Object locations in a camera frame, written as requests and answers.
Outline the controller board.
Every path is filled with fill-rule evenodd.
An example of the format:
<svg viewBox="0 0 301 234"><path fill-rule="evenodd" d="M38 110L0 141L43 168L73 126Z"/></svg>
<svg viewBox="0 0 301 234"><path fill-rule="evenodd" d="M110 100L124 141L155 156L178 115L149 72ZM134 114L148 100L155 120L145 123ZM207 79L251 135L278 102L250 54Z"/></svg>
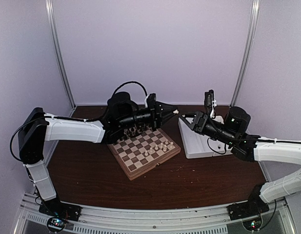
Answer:
<svg viewBox="0 0 301 234"><path fill-rule="evenodd" d="M47 220L46 227L51 232L61 232L67 225L67 221L58 217L51 217Z"/></svg>
<svg viewBox="0 0 301 234"><path fill-rule="evenodd" d="M253 218L253 219L243 220L242 225L247 231L254 232L261 228L262 219L261 218Z"/></svg>

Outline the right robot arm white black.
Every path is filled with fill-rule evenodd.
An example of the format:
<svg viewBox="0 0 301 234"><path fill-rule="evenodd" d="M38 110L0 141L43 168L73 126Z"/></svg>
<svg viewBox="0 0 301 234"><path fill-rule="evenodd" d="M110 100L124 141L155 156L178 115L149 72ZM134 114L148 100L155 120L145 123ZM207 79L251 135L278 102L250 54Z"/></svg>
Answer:
<svg viewBox="0 0 301 234"><path fill-rule="evenodd" d="M301 166L301 141L278 140L246 133L251 116L242 108L231 107L220 123L210 117L209 109L182 114L180 119L199 134L226 144L242 161L276 161ZM301 168L272 182L257 185L244 205L248 215L255 215L263 203L301 191Z"/></svg>

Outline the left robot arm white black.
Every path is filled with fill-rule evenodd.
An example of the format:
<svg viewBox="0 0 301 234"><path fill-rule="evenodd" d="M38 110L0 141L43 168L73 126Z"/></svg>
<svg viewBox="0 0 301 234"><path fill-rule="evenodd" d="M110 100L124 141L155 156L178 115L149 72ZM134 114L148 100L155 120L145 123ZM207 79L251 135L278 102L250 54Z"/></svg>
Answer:
<svg viewBox="0 0 301 234"><path fill-rule="evenodd" d="M20 160L27 168L45 208L53 216L64 212L55 187L44 163L46 141L69 140L111 144L125 135L126 130L139 125L160 128L178 114L175 105L157 101L156 94L146 96L145 106L139 107L128 92L118 92L107 101L107 111L99 118L60 117L35 108L18 133Z"/></svg>

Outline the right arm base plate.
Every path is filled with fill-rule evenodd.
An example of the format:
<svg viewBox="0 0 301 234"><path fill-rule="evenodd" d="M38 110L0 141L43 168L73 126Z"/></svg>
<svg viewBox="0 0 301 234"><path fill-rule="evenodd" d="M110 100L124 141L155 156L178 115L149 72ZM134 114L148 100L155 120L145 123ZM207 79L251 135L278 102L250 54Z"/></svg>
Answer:
<svg viewBox="0 0 301 234"><path fill-rule="evenodd" d="M269 206L265 203L260 204L253 201L247 201L231 204L227 209L230 219L237 220L265 213L269 211Z"/></svg>

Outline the left aluminium frame post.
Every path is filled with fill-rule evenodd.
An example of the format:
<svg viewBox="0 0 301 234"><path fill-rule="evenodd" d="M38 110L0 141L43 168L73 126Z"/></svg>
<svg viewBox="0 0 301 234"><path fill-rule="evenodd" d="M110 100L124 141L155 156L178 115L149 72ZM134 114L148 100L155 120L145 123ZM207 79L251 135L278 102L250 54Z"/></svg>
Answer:
<svg viewBox="0 0 301 234"><path fill-rule="evenodd" d="M65 93L68 97L70 106L72 109L75 109L76 104L75 104L73 94L71 91L71 87L70 87L70 84L68 81L68 77L67 77L66 69L64 66L63 57L62 57L62 52L60 49L60 42L59 42L59 37L58 37L58 32L57 32L57 27L56 27L53 1L46 0L45 6L46 6L48 22L50 25L50 31L51 31L51 35L52 35L53 45L54 45L54 49L55 49L56 61L57 61L57 65L58 65L59 72L60 72L60 77L63 82L63 87L64 87Z"/></svg>

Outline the right aluminium frame post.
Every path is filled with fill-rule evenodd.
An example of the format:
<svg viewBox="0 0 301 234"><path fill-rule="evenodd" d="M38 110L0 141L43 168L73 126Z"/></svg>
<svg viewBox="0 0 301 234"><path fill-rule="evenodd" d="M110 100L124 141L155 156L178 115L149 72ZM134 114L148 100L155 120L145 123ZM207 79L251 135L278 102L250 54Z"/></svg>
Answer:
<svg viewBox="0 0 301 234"><path fill-rule="evenodd" d="M260 11L260 0L253 0L252 1L252 8L251 8L251 14L250 14L250 20L248 25L248 32L245 42L245 48L241 60L241 66L239 69L239 74L237 78L237 82L235 85L235 89L233 92L233 96L230 102L230 107L235 106L242 88L242 83L246 74L247 66L249 63L249 58L251 54L252 45L254 42L257 24L258 24L258 18L259 18L259 11Z"/></svg>

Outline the right controller board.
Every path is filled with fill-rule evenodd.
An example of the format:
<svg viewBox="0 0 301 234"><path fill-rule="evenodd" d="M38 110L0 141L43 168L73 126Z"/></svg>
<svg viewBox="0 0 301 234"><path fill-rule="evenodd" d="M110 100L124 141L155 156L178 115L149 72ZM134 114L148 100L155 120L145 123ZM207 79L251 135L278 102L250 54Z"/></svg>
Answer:
<svg viewBox="0 0 301 234"><path fill-rule="evenodd" d="M253 218L253 219L243 220L242 225L247 231L254 232L261 228L262 219L261 218Z"/></svg>

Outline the white plastic tray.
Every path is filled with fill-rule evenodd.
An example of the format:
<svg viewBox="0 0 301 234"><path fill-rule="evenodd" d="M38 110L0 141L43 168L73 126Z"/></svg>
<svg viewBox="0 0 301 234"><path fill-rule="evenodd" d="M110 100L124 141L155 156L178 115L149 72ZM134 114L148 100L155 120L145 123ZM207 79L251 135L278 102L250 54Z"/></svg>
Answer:
<svg viewBox="0 0 301 234"><path fill-rule="evenodd" d="M179 129L187 159L230 155L231 150L220 141L210 140L206 135L193 132L181 118Z"/></svg>

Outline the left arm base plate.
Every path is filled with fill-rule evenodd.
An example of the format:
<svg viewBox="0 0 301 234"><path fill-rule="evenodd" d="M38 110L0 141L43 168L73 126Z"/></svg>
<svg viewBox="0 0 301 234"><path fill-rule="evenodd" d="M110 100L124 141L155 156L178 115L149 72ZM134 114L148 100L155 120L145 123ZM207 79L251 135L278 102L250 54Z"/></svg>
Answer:
<svg viewBox="0 0 301 234"><path fill-rule="evenodd" d="M40 205L39 212L65 220L78 221L81 214L81 206L62 202L46 202Z"/></svg>

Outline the aluminium frame post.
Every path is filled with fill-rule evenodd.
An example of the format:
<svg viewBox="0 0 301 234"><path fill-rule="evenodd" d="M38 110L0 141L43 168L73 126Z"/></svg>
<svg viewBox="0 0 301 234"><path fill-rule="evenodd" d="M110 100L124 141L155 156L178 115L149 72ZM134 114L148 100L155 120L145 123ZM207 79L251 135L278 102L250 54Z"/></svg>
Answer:
<svg viewBox="0 0 301 234"><path fill-rule="evenodd" d="M235 85L235 89L233 92L233 96L230 102L230 107L235 106L242 88L242 83L246 74L247 66L249 63L249 58L251 54L252 45L254 42L257 24L258 24L258 18L259 18L259 11L260 11L260 0L253 0L252 1L252 8L251 8L251 14L250 14L250 20L248 25L248 32L245 42L245 48L241 60L241 66L239 69L239 74L237 78L237 82Z"/></svg>
<svg viewBox="0 0 301 234"><path fill-rule="evenodd" d="M75 109L76 104L75 104L73 94L71 91L71 87L70 87L70 84L68 81L68 77L67 77L66 69L64 66L63 57L62 57L62 52L60 49L60 42L59 42L59 37L58 37L58 32L57 32L57 27L56 27L53 1L46 0L45 6L46 6L48 22L50 25L50 31L51 31L51 35L52 35L53 45L54 45L54 49L55 49L56 61L57 61L57 65L58 65L59 72L60 72L60 77L63 82L63 87L64 87L65 93L68 97L70 106L72 109Z"/></svg>

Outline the row of dark chess pieces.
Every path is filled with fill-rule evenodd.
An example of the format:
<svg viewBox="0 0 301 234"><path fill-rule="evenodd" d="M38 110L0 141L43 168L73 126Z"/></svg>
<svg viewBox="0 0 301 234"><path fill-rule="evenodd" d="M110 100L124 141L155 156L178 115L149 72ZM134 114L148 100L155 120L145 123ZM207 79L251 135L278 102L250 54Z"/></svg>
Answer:
<svg viewBox="0 0 301 234"><path fill-rule="evenodd" d="M145 124L145 123L135 124L134 126L124 129L123 136L120 138L120 140L127 140L129 138L137 137L149 129L150 129L149 124Z"/></svg>

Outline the left controller board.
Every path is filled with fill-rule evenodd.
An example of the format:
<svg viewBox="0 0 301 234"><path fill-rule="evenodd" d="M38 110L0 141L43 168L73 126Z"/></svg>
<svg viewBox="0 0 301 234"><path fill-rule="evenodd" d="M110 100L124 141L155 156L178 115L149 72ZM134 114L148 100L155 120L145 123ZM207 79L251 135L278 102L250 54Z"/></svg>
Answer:
<svg viewBox="0 0 301 234"><path fill-rule="evenodd" d="M47 220L46 227L51 232L61 232L67 225L67 221L58 217L51 217Z"/></svg>

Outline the front aluminium rail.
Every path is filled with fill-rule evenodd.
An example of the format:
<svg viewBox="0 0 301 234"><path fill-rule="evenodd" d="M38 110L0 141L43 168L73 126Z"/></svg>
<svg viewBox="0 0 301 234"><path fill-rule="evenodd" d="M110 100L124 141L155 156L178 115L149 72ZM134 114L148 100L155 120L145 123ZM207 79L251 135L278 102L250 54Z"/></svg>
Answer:
<svg viewBox="0 0 301 234"><path fill-rule="evenodd" d="M11 234L53 234L47 228L51 217L39 212L36 195L25 193L16 213ZM262 218L259 232L245 227L249 218L232 220L228 205L170 210L126 210L78 205L78 221L69 220L59 234L298 234L285 199L270 211L251 218Z"/></svg>

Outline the wooden chess board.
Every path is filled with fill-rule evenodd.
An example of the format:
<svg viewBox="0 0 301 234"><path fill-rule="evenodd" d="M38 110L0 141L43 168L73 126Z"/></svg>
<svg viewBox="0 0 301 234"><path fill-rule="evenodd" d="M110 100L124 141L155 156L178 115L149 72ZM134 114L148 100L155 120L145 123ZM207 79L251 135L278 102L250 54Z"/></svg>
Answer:
<svg viewBox="0 0 301 234"><path fill-rule="evenodd" d="M173 149L169 149L170 142L174 140L162 129L149 129L137 137L118 140L108 147L129 180L134 180L181 152L180 146L175 142ZM167 145L166 152L160 148L161 143ZM159 147L157 151L154 150L156 145ZM149 153L147 157L144 156L145 151Z"/></svg>

